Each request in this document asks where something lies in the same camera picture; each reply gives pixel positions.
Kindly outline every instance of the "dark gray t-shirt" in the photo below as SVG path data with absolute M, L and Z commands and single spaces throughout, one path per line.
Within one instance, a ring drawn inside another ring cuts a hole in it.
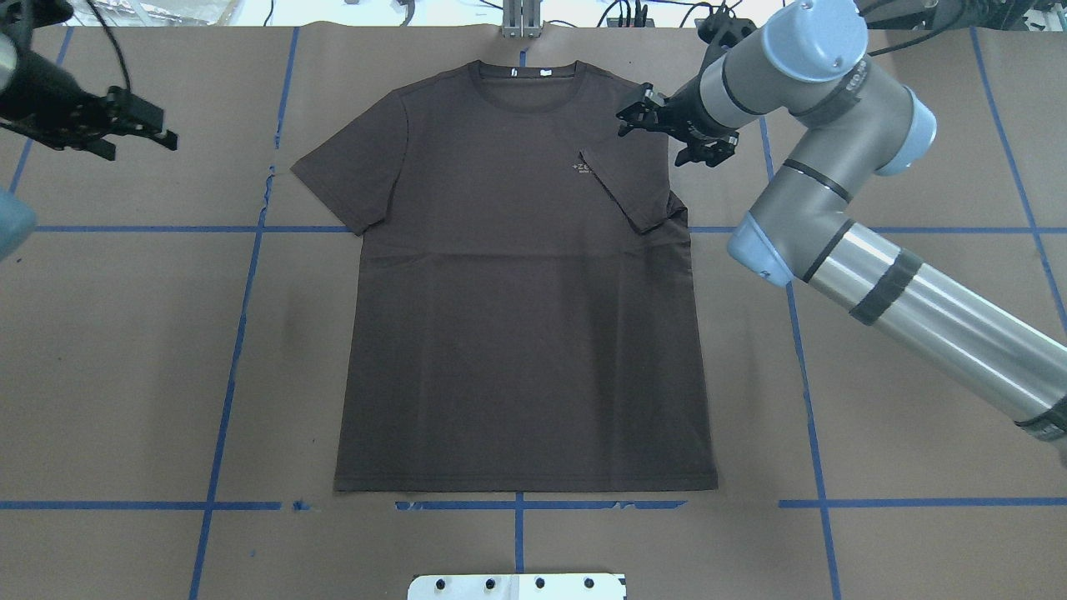
M 474 62 L 292 172 L 364 235 L 338 491 L 716 487 L 685 207 L 634 83 Z

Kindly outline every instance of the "black tape band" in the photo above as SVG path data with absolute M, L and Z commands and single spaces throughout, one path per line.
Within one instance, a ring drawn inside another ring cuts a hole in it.
M 922 266 L 922 258 L 902 249 L 889 270 L 881 275 L 860 303 L 848 311 L 848 314 L 863 325 L 874 325 L 878 317 L 904 294 L 904 288 L 908 287 Z
M 799 171 L 800 173 L 808 175 L 812 179 L 815 179 L 825 188 L 828 188 L 833 193 L 840 195 L 845 202 L 853 201 L 853 194 L 848 193 L 848 190 L 841 187 L 841 184 L 834 181 L 833 179 L 827 177 L 826 175 L 819 173 L 817 170 L 800 162 L 798 160 L 793 160 L 792 158 L 786 158 L 785 162 L 782 162 L 782 167 L 789 167 L 794 171 Z
M 1034 419 L 1016 421 L 1015 424 L 1042 442 L 1067 436 L 1067 397 Z
M 729 53 L 727 53 L 727 58 L 722 61 L 722 89 L 727 91 L 727 96 L 730 98 L 730 101 L 733 102 L 735 107 L 739 108 L 744 112 L 747 112 L 755 116 L 762 116 L 763 115 L 762 112 L 755 112 L 754 110 L 746 107 L 745 105 L 740 104 L 740 100 L 737 99 L 737 96 L 733 95 L 733 91 L 730 89 L 730 83 L 727 81 L 728 60 L 730 60 Z
M 793 116 L 806 127 L 818 127 L 826 125 L 841 117 L 841 115 L 853 110 L 860 104 L 860 90 L 866 84 L 867 75 L 871 73 L 867 59 L 862 59 L 856 66 L 838 82 L 837 88 L 803 112 L 791 112 Z
M 808 269 L 808 272 L 805 273 L 802 278 L 800 278 L 800 281 L 805 283 L 811 282 L 811 278 L 815 277 L 815 271 L 823 266 L 823 263 L 826 262 L 826 257 L 833 252 L 833 249 L 838 247 L 838 242 L 841 241 L 841 238 L 845 237 L 845 234 L 848 233 L 848 230 L 853 228 L 853 225 L 855 224 L 856 221 L 848 219 L 845 221 L 844 225 L 841 225 L 841 228 L 838 230 L 838 233 L 833 234 L 833 237 L 830 238 L 830 242 L 826 244 L 826 248 L 824 248 L 822 252 L 818 253 L 818 258 L 815 258 L 815 262 L 811 264 L 811 268 Z

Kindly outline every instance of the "shirt sleeve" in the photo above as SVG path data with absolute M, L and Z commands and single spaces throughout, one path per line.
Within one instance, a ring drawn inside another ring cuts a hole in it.
M 391 92 L 292 165 L 355 235 L 386 218 L 408 147 L 408 116 Z
M 582 160 L 639 233 L 685 206 L 670 191 L 667 136 L 631 131 L 582 148 Z

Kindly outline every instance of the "plastic-wrapped robot arm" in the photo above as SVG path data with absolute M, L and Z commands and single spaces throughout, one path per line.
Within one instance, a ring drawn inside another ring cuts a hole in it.
M 702 68 L 663 112 L 724 138 L 785 107 L 808 132 L 730 254 L 776 285 L 811 284 L 1056 445 L 1067 467 L 1067 348 L 844 214 L 871 175 L 921 158 L 936 129 L 914 93 L 864 54 L 866 41 L 851 0 L 800 0 Z

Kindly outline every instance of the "metal mount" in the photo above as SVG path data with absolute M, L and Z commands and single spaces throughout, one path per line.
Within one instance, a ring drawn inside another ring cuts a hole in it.
M 408 600 L 625 600 L 626 577 L 612 573 L 423 575 Z
M 505 37 L 541 37 L 541 0 L 504 0 Z

